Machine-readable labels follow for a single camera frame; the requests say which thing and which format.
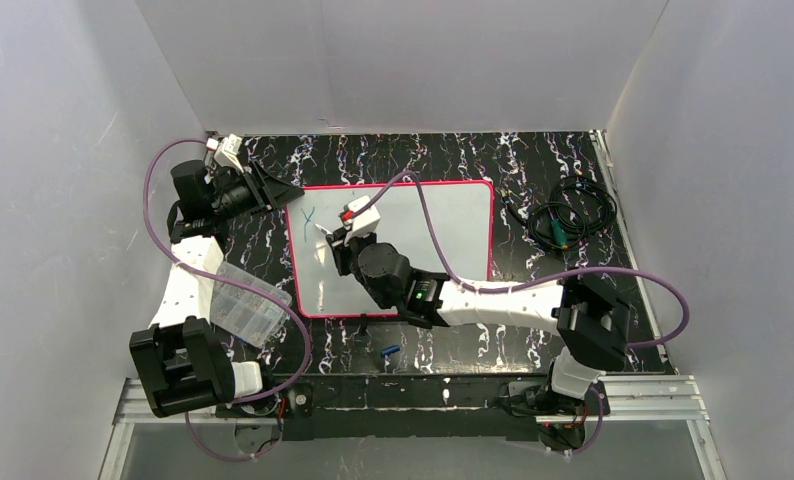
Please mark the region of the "white blue whiteboard marker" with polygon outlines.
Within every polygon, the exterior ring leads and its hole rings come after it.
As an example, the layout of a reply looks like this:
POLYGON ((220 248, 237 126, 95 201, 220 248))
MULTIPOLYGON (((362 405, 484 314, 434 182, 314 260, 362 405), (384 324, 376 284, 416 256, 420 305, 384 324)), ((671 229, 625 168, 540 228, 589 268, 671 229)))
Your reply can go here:
POLYGON ((328 228, 326 228, 326 227, 324 227, 324 226, 322 226, 322 225, 320 225, 320 224, 317 224, 317 223, 316 223, 316 224, 315 224, 315 228, 316 228, 316 229, 317 229, 317 230, 318 230, 320 233, 322 233, 322 234, 324 234, 324 235, 331 235, 331 234, 332 234, 332 230, 330 230, 330 229, 328 229, 328 228))

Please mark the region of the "blue marker cap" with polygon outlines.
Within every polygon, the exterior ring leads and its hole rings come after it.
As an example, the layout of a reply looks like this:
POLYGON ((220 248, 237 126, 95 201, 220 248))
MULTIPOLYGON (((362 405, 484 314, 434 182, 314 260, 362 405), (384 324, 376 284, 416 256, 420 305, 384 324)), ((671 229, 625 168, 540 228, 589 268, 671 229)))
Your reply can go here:
POLYGON ((380 356, 382 358, 387 358, 390 355, 393 355, 393 354, 399 352, 400 350, 401 350, 401 347, 399 345, 391 345, 391 346, 383 348, 380 351, 380 356))

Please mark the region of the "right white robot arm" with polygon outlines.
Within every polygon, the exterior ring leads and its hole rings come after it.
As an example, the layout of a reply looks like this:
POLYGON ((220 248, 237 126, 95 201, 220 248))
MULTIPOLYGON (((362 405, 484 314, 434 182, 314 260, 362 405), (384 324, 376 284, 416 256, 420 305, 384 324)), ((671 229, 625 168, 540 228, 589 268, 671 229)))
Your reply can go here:
POLYGON ((521 289, 512 282, 458 281, 417 269, 376 234, 326 234, 341 276, 353 276, 380 308, 416 327, 498 324, 551 333, 564 343, 541 385, 498 400, 513 416, 583 415, 598 378, 623 370, 629 306, 599 280, 583 275, 521 289))

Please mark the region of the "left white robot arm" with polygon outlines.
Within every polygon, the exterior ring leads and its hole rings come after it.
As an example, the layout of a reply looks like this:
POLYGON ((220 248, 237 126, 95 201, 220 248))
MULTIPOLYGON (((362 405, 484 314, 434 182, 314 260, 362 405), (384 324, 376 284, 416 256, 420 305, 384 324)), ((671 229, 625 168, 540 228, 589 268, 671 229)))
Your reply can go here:
POLYGON ((174 261, 159 309, 131 335, 129 351, 150 410, 165 418, 261 395, 276 386, 259 361, 231 360, 226 331, 256 345, 288 318, 290 297, 224 260, 228 223, 303 196, 261 166, 211 170, 202 160, 171 170, 178 200, 167 218, 174 261))

